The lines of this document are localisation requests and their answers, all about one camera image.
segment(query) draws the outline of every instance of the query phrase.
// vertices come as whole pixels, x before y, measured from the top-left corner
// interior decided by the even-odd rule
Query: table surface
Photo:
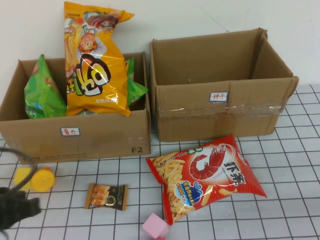
[[[176,222],[166,240],[282,239],[319,240],[320,235],[320,84],[302,85],[267,136],[237,138],[267,198],[236,193]],[[153,129],[151,154],[159,156],[207,141],[159,142]],[[144,157],[38,164],[51,167],[56,182],[40,198],[42,213],[16,223],[10,240],[149,240],[142,224],[163,217],[162,187]],[[16,156],[0,156],[0,187],[13,186],[21,167]],[[126,211],[83,209],[90,183],[128,184]]]

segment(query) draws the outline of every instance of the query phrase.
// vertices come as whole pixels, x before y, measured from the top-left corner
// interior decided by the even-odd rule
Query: cardboard box
[[[145,53],[135,58],[134,80],[147,86]],[[66,92],[65,59],[47,59],[61,93]],[[0,108],[0,132],[10,148],[31,155],[37,163],[147,155],[151,125],[149,97],[131,107],[131,115],[118,113],[28,119],[24,88],[36,60],[19,61]]]
[[[153,40],[150,48],[152,110],[164,142],[271,134],[299,82],[261,28]]]

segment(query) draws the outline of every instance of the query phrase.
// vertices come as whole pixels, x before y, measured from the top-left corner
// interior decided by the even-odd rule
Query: black cable
[[[12,148],[6,148],[6,147],[0,147],[0,151],[7,152],[7,153],[13,153],[13,154],[16,154],[16,155],[20,155],[25,160],[27,160],[27,162],[31,165],[31,172],[18,185],[13,187],[7,193],[5,193],[3,195],[0,195],[0,198],[6,198],[6,197],[16,193],[17,191],[19,191],[24,185],[26,185],[31,180],[31,178],[33,177],[33,175],[37,171],[37,165],[33,161],[33,159],[31,158],[31,156],[29,156],[28,154],[26,154],[26,153],[24,153],[22,151],[15,150],[15,149],[12,149]]]
[[[6,240],[9,240],[9,235],[7,232],[3,231],[3,230],[0,230],[0,233],[2,233],[5,237]]]

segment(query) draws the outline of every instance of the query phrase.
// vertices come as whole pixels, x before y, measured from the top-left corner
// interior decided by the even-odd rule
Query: pink block
[[[164,237],[169,232],[168,224],[154,213],[145,221],[142,229],[149,237],[154,239],[160,238],[160,240],[164,240]]]

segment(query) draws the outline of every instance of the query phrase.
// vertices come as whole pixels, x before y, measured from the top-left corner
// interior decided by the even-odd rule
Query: white wall
[[[320,83],[320,0],[74,0],[135,13],[115,29],[124,53],[149,52],[152,39],[268,30],[300,84]],[[0,101],[17,59],[64,56],[64,0],[2,0]]]

